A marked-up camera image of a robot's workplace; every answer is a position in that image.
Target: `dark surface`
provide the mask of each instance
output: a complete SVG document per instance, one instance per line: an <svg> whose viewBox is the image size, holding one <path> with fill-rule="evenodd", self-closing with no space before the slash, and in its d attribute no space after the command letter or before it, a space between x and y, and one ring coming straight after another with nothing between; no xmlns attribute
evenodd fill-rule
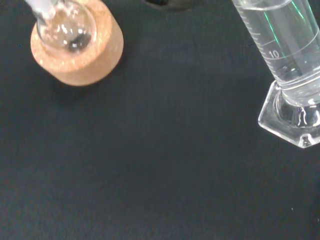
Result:
<svg viewBox="0 0 320 240"><path fill-rule="evenodd" d="M0 239L319 238L320 145L258 126L273 78L231 1L105 2L123 57L81 88L36 64L23 3L0 14Z"/></svg>

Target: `hexagonal base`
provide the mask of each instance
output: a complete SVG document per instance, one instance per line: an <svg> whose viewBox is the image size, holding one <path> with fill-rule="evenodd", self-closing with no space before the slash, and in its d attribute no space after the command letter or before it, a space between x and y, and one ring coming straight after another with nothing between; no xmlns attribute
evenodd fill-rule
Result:
<svg viewBox="0 0 320 240"><path fill-rule="evenodd" d="M269 132L304 149L320 142L320 103L291 105L283 98L281 88L274 81L258 123Z"/></svg>

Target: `dark object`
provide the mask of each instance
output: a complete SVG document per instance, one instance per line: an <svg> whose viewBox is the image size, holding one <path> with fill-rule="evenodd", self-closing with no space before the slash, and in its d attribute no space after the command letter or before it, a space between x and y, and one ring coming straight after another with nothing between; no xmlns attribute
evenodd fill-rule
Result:
<svg viewBox="0 0 320 240"><path fill-rule="evenodd" d="M144 2L162 11L182 11L201 5L203 0L144 0Z"/></svg>
<svg viewBox="0 0 320 240"><path fill-rule="evenodd" d="M91 35L87 33L79 34L72 42L69 43L68 50L71 53L80 52L90 43Z"/></svg>

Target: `clear liquid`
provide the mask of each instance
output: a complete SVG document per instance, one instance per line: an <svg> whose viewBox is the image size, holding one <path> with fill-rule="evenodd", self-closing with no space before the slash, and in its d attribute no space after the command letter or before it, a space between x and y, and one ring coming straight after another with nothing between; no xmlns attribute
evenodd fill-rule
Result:
<svg viewBox="0 0 320 240"><path fill-rule="evenodd" d="M320 77L320 33L307 0L278 3L235 6L278 84L291 90ZM288 93L301 97L309 90L301 91Z"/></svg>

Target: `flask neck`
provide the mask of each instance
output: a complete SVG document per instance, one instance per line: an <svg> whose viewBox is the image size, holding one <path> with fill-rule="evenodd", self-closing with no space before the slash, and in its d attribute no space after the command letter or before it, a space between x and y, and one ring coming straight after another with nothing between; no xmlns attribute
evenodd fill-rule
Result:
<svg viewBox="0 0 320 240"><path fill-rule="evenodd" d="M43 9L33 9L33 14L36 17L37 21L41 24L47 25L47 23L56 16L56 9L63 8L66 6L66 1L68 0L49 0L49 4L46 8Z"/></svg>

